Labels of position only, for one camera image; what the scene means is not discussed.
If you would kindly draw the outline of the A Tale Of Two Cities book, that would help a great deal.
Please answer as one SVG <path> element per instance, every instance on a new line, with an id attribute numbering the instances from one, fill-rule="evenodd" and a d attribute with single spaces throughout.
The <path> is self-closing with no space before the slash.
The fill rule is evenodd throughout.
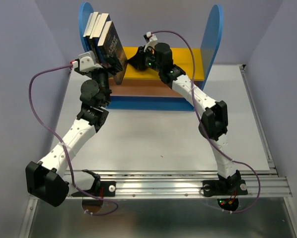
<path id="1" fill-rule="evenodd" d="M 113 21 L 107 21 L 104 25 L 101 36 L 98 41 L 98 47 L 104 58 L 105 56 L 117 56 L 121 60 L 125 76 L 128 59 L 124 52 L 124 48 L 122 46 L 122 43 L 120 41 Z M 113 76 L 113 79 L 117 85 L 121 85 L 124 76 Z"/>

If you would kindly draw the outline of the Nineteen Eighty-Four book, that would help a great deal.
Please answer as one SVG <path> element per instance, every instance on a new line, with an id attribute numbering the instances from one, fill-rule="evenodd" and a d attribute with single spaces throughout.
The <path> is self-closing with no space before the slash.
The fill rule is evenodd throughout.
<path id="1" fill-rule="evenodd" d="M 93 24 L 93 26 L 92 26 L 91 33 L 90 33 L 90 35 L 89 35 L 89 37 L 88 37 L 88 43 L 89 43 L 89 45 L 90 45 L 90 48 L 91 48 L 91 50 L 92 50 L 96 55 L 98 55 L 98 53 L 97 53 L 97 45 L 98 45 L 99 37 L 100 37 L 100 35 L 101 35 L 101 33 L 98 33 L 98 27 L 97 27 L 100 18 L 101 18 L 101 13 L 99 13 L 99 14 L 97 15 L 97 18 L 96 18 L 96 20 L 94 21 L 94 24 Z"/>

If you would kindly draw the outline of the green cover book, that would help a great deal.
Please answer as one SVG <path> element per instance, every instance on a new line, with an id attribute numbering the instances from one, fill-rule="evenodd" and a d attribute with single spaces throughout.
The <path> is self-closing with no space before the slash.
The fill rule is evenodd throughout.
<path id="1" fill-rule="evenodd" d="M 93 12 L 89 15 L 88 21 L 87 21 L 87 25 L 83 34 L 83 42 L 85 43 L 85 51 L 90 51 L 90 47 L 89 47 L 89 43 L 88 43 L 88 39 L 91 35 L 94 23 L 96 21 L 96 18 L 98 16 L 98 12 Z"/>

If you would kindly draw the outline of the Three Days To See book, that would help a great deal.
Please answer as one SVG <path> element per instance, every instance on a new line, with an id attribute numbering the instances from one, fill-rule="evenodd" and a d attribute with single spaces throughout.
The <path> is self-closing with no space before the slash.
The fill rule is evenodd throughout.
<path id="1" fill-rule="evenodd" d="M 102 33 L 102 30 L 103 30 L 103 28 L 104 28 L 104 25 L 106 24 L 106 22 L 107 21 L 109 21 L 110 20 L 110 15 L 108 14 L 108 13 L 102 13 L 101 14 L 101 18 L 100 18 L 100 20 L 99 20 L 99 22 L 98 22 L 98 25 L 97 25 L 97 27 L 98 27 L 98 33 Z M 101 52 L 100 52 L 100 50 L 99 50 L 99 48 L 97 47 L 97 53 L 98 53 L 98 57 L 99 58 L 101 58 L 102 57 L 102 55 L 101 55 Z"/>

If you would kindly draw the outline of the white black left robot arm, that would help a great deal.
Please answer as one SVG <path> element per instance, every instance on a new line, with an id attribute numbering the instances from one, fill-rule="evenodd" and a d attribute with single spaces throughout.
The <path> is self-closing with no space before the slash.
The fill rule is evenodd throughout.
<path id="1" fill-rule="evenodd" d="M 123 70 L 123 67 L 116 55 L 106 56 L 105 61 L 109 64 L 108 66 L 97 64 L 89 53 L 85 53 L 67 65 L 37 73 L 30 80 L 28 89 L 30 108 L 38 122 L 50 131 L 59 142 L 38 162 L 30 162 L 26 166 L 27 191 L 54 207 L 63 203 L 69 194 L 70 186 L 88 195 L 96 195 L 100 191 L 100 183 L 93 178 L 85 180 L 82 190 L 74 179 L 68 183 L 63 180 L 63 176 L 67 169 L 73 170 L 71 160 L 84 144 L 101 129 L 108 117 L 109 113 L 105 107 L 110 103 L 110 94 L 112 93 L 108 83 L 109 75 L 116 75 Z M 32 86 L 38 76 L 66 68 L 73 69 L 81 75 L 88 75 L 90 78 L 80 88 L 80 112 L 65 136 L 60 137 L 37 115 L 32 101 Z"/>

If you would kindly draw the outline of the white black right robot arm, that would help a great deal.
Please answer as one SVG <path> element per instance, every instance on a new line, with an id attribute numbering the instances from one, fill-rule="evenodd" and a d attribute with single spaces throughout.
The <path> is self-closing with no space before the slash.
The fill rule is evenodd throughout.
<path id="1" fill-rule="evenodd" d="M 217 164 L 217 180 L 203 181 L 204 196 L 247 195 L 247 186 L 233 161 L 224 156 L 227 149 L 227 104 L 216 101 L 196 86 L 185 71 L 174 64 L 170 46 L 158 43 L 155 47 L 140 46 L 128 63 L 137 70 L 152 69 L 160 80 L 179 93 L 198 116 L 199 132 L 210 143 Z"/>

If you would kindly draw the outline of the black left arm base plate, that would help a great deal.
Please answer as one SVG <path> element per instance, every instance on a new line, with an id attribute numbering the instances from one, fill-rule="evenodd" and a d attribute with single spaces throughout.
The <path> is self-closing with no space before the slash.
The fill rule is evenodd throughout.
<path id="1" fill-rule="evenodd" d="M 85 192 L 96 197 L 115 197 L 116 182 L 113 180 L 101 181 L 98 185 L 93 184 Z"/>

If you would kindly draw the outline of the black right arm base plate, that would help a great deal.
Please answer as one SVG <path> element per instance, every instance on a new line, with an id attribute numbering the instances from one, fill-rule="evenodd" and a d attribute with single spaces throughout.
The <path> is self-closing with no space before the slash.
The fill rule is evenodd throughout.
<path id="1" fill-rule="evenodd" d="M 245 185 L 245 181 L 241 180 L 233 185 L 227 185 L 225 182 L 219 180 L 204 180 L 202 181 L 202 187 L 200 193 L 205 197 L 212 196 L 231 196 L 234 195 L 247 195 L 248 190 Z"/>

